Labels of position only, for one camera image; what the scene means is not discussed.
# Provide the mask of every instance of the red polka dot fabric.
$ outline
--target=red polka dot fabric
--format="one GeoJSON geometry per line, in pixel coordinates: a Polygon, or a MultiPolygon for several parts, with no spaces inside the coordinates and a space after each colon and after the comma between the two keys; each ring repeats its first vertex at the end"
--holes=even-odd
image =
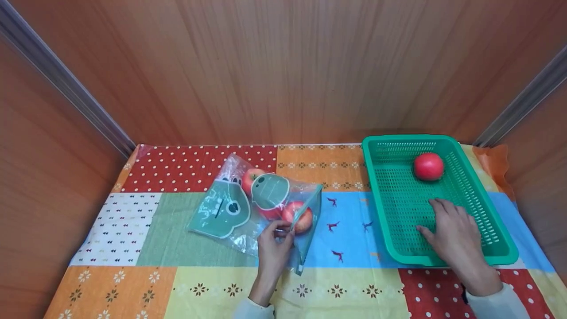
{"type": "Polygon", "coordinates": [[[276,170],[274,145],[144,145],[121,192],[206,192],[231,153],[254,167],[276,170]]]}
{"type": "MultiPolygon", "coordinates": [[[[553,318],[541,292],[525,269],[500,269],[531,318],[553,318]]],[[[450,269],[399,269],[410,318],[476,318],[462,299],[460,280],[450,269]]]]}

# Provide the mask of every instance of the wooden wall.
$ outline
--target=wooden wall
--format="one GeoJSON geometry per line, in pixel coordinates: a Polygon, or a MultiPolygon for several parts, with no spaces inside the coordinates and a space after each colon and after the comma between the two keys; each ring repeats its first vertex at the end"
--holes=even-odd
{"type": "Polygon", "coordinates": [[[0,36],[0,317],[43,316],[125,162],[0,36]]]}
{"type": "Polygon", "coordinates": [[[136,142],[472,142],[567,43],[563,0],[11,0],[136,142]]]}
{"type": "Polygon", "coordinates": [[[501,141],[520,214],[567,283],[567,83],[501,141]]]}

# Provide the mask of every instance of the hand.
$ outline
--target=hand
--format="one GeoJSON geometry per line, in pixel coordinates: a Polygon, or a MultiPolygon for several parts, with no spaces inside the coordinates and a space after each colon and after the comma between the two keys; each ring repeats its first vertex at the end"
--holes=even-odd
{"type": "Polygon", "coordinates": [[[289,231],[290,226],[288,221],[276,220],[258,236],[258,275],[248,298],[262,307],[270,304],[278,279],[287,265],[295,235],[293,230],[289,231]],[[277,237],[285,239],[277,242],[277,237]]]}
{"type": "Polygon", "coordinates": [[[435,252],[455,271],[475,296],[489,296],[502,290],[496,271],[483,256],[479,227],[464,207],[444,199],[430,199],[435,211],[436,232],[417,226],[435,252]]]}

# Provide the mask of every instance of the wrist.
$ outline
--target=wrist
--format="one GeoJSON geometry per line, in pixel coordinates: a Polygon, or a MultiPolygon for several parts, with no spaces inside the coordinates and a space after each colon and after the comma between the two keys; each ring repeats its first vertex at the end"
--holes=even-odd
{"type": "Polygon", "coordinates": [[[274,291],[276,290],[277,282],[278,279],[273,276],[266,276],[258,273],[248,298],[257,305],[267,307],[270,304],[270,299],[272,298],[274,291]]]}
{"type": "Polygon", "coordinates": [[[467,291],[478,297],[490,296],[502,290],[502,281],[496,270],[487,263],[454,270],[467,291]]]}

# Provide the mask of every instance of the plastic bag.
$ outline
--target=plastic bag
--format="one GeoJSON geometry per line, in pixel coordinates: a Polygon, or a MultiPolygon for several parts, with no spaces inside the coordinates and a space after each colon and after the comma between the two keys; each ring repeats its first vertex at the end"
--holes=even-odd
{"type": "Polygon", "coordinates": [[[254,169],[231,154],[187,229],[215,238],[242,253],[258,256],[256,239],[264,228],[274,219],[289,220],[292,226],[297,224],[289,266],[301,275],[319,221],[322,189],[319,184],[254,169]]]}

